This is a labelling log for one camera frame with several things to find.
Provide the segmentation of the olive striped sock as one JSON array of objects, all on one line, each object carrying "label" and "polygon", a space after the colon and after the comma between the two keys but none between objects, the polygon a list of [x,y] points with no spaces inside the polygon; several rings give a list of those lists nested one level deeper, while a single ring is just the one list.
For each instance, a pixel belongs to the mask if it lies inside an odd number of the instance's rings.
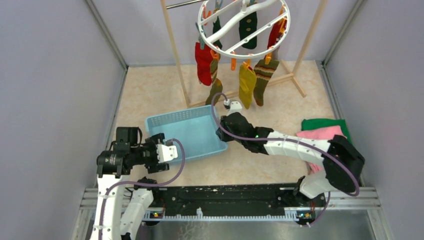
[{"label": "olive striped sock", "polygon": [[261,59],[253,68],[253,71],[256,74],[256,84],[253,89],[253,97],[258,106],[264,105],[264,93],[266,87],[274,75],[274,72],[278,68],[279,61],[271,59],[268,64],[266,64],[265,59]]}]

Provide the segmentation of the dark green sock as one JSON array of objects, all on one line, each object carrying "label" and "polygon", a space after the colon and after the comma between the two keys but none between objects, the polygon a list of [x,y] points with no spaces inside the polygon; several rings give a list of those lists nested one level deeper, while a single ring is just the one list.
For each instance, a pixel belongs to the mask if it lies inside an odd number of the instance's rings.
[{"label": "dark green sock", "polygon": [[[239,22],[239,38],[243,40],[252,33],[254,33],[258,28],[258,17],[257,13],[253,12],[246,17],[242,18]],[[257,37],[254,36],[252,39],[246,41],[243,45],[243,48],[253,50],[257,47]]]}]

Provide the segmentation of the yellow sock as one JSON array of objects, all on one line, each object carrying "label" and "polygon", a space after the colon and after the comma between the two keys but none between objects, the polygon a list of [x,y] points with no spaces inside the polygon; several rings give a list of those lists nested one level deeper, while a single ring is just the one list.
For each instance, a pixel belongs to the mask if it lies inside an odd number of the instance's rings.
[{"label": "yellow sock", "polygon": [[245,62],[239,68],[239,90],[238,97],[246,109],[252,104],[253,91],[257,82],[256,73]]}]

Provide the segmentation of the light blue plastic basket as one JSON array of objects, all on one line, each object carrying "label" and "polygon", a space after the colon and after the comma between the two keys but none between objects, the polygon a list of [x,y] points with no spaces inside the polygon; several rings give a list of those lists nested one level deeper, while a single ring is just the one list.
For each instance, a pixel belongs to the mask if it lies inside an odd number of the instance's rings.
[{"label": "light blue plastic basket", "polygon": [[179,140],[187,163],[216,156],[226,151],[228,144],[216,135],[215,111],[205,105],[149,116],[144,121],[145,130],[150,136],[163,133],[166,140]]}]

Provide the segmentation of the white round sock hanger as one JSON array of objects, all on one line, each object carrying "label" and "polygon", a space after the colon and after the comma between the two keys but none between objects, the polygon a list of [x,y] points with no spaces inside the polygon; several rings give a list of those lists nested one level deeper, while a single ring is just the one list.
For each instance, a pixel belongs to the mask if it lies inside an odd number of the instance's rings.
[{"label": "white round sock hanger", "polygon": [[[201,3],[196,27],[200,43],[222,57],[236,60],[270,57],[286,38],[291,26],[291,12],[284,0],[210,0]],[[237,50],[255,50],[259,36],[268,35],[268,42],[260,51],[238,53]]]}]

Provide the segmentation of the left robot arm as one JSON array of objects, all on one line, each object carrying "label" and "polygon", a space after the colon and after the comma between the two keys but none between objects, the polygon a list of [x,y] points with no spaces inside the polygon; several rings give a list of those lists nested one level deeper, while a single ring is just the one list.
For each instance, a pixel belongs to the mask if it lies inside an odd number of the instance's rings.
[{"label": "left robot arm", "polygon": [[100,153],[97,164],[97,207],[90,239],[134,240],[148,207],[160,202],[155,180],[142,180],[134,185],[130,202],[123,210],[126,186],[134,166],[145,166],[149,172],[166,171],[168,161],[177,157],[177,148],[165,144],[163,133],[141,142],[139,127],[118,127],[116,139]]}]

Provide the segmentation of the red striped sock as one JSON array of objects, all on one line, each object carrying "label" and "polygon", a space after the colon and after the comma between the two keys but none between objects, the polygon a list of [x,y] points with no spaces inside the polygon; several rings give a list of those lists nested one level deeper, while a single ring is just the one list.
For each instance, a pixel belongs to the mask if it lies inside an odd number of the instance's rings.
[{"label": "red striped sock", "polygon": [[288,20],[286,18],[283,18],[272,26],[271,32],[268,37],[268,49],[274,46],[283,37],[284,32],[287,29],[287,22]]}]

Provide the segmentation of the green cloth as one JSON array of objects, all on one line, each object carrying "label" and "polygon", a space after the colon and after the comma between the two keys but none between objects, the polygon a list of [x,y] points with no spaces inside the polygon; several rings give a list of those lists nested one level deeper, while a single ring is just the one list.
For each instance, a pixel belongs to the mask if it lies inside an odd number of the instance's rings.
[{"label": "green cloth", "polygon": [[344,119],[329,119],[329,118],[313,118],[304,119],[301,122],[301,131],[315,130],[330,126],[340,126],[342,133],[347,137],[347,140],[352,143],[350,132]]}]

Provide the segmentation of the pink cloth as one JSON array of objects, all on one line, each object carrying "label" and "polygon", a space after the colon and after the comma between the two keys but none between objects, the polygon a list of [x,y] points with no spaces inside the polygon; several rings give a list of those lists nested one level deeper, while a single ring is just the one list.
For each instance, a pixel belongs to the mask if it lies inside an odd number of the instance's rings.
[{"label": "pink cloth", "polygon": [[347,138],[339,125],[321,127],[313,130],[303,130],[296,133],[297,137],[314,140],[332,140],[335,135]]}]

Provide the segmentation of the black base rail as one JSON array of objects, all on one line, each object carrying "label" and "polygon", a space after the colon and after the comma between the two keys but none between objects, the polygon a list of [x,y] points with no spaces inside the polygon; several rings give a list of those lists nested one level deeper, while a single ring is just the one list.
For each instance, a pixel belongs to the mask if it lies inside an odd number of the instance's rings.
[{"label": "black base rail", "polygon": [[149,219],[183,217],[284,217],[289,208],[314,211],[326,198],[303,197],[294,183],[171,186],[153,188]]}]

